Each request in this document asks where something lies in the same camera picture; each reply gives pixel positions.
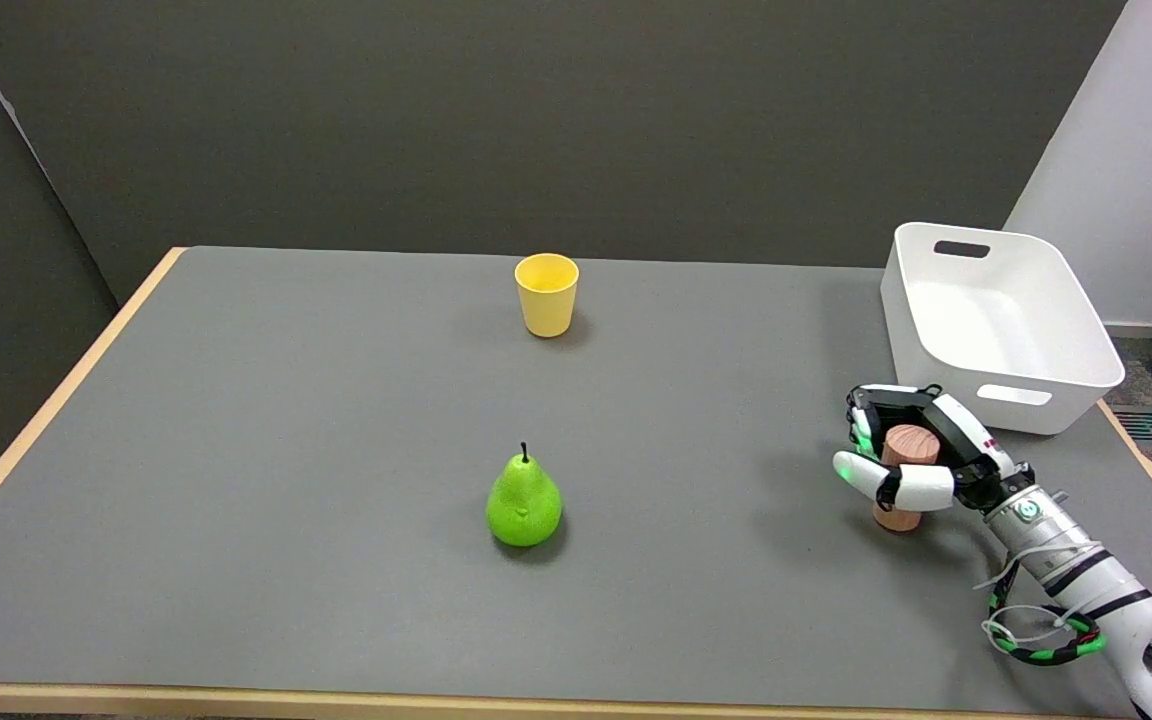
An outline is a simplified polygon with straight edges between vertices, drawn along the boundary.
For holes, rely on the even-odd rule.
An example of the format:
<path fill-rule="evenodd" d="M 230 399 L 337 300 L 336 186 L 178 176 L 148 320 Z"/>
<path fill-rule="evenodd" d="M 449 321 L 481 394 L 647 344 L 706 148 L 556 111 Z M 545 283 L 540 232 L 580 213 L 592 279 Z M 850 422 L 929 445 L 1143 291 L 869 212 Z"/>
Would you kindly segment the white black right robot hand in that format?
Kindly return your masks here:
<path fill-rule="evenodd" d="M 832 467 L 882 510 L 938 511 L 960 502 L 983 514 L 1036 484 L 1028 462 L 1011 460 L 977 416 L 938 384 L 925 387 L 861 384 L 846 397 L 851 450 Z M 886 462 L 895 429 L 929 430 L 940 454 L 929 465 Z"/>

